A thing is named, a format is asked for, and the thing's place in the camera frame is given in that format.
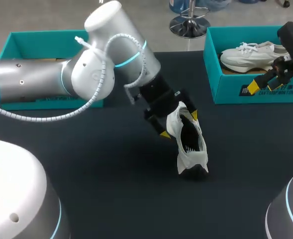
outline floor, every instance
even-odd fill
[[[237,0],[224,10],[210,13],[212,26],[284,24],[293,21],[289,8],[276,1],[243,4]],[[183,39],[173,35],[169,22],[177,14],[168,0],[120,0],[153,51],[203,50],[205,38]],[[0,0],[0,51],[11,31],[80,29],[98,0]]]

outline white sneaker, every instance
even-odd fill
[[[232,71],[246,73],[254,68],[270,70],[275,59],[287,55],[289,54],[283,46],[275,45],[269,41],[259,45],[242,42],[242,45],[236,47],[236,49],[223,51],[220,61]]]
[[[190,173],[192,177],[207,174],[206,143],[202,137],[198,120],[193,118],[183,102],[179,102],[177,109],[167,116],[166,128],[167,132],[177,141],[179,151],[177,157],[178,173]]]

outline black tablecloth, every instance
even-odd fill
[[[0,116],[0,139],[43,164],[74,239],[263,239],[268,205],[293,176],[293,104],[214,105],[202,52],[157,53],[198,108],[210,176],[177,176],[177,146],[156,135],[121,80],[103,109],[59,123]],[[22,112],[52,116],[65,111]]]

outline metal stool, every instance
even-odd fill
[[[204,15],[194,15],[196,9],[206,9],[207,12]],[[195,0],[190,0],[190,8],[181,12],[180,16],[171,20],[170,30],[177,36],[184,38],[198,38],[206,35],[207,28],[210,26],[204,16],[206,16],[210,10],[207,7],[195,6]]]

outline shoebox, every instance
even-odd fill
[[[88,39],[85,30],[12,32],[0,54],[5,59],[56,60],[75,56],[82,48],[75,40],[79,36]],[[0,104],[5,110],[77,109],[86,101],[77,97],[56,96],[33,102]],[[103,107],[103,101],[92,104],[93,108]]]
[[[277,31],[281,26],[209,27],[204,49],[204,62],[215,104],[293,103],[293,78],[287,85],[270,91],[264,88],[254,95],[247,89],[252,80],[266,71],[236,74],[222,69],[218,54],[236,48],[241,42],[280,44]]]

